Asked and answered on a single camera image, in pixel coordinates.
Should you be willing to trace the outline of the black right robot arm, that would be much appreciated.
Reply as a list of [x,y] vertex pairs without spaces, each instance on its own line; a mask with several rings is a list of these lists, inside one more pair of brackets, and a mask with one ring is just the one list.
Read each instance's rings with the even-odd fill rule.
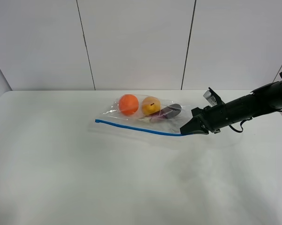
[[255,117],[282,111],[282,80],[269,83],[253,90],[249,95],[224,103],[219,95],[209,88],[204,98],[211,104],[203,109],[191,110],[192,119],[180,128],[181,135],[217,134],[223,127],[229,126],[237,133],[233,124],[243,125]]

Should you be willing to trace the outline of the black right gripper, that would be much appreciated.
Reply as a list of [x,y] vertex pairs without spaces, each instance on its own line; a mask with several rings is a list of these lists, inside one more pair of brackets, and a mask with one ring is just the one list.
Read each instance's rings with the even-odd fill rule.
[[228,125],[228,115],[223,105],[192,109],[193,118],[180,128],[182,135],[208,135],[219,133]]

